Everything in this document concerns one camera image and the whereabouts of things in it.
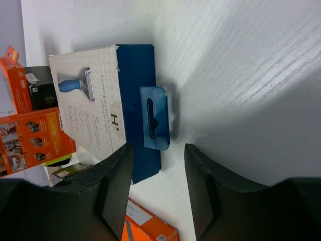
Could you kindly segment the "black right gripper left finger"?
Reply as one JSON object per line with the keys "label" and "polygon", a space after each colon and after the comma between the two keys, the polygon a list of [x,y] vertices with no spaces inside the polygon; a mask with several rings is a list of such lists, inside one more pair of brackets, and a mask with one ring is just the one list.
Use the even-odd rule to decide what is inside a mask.
{"label": "black right gripper left finger", "polygon": [[121,240],[134,150],[107,159],[53,187],[1,179],[1,240]]}

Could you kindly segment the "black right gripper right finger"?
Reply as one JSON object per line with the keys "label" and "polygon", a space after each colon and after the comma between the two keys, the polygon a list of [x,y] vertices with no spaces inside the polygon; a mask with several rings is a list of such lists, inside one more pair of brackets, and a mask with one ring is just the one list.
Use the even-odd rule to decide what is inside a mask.
{"label": "black right gripper right finger", "polygon": [[262,185],[192,144],[184,161],[197,240],[320,240],[319,177]]}

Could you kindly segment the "blue white Harry's box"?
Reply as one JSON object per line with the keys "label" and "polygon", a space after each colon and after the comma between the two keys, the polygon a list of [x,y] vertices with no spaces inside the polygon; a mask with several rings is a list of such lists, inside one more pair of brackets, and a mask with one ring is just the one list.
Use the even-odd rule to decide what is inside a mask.
{"label": "blue white Harry's box", "polygon": [[158,174],[170,128],[168,96],[156,84],[154,46],[51,55],[49,64],[64,132],[97,160],[132,144],[133,184]]}

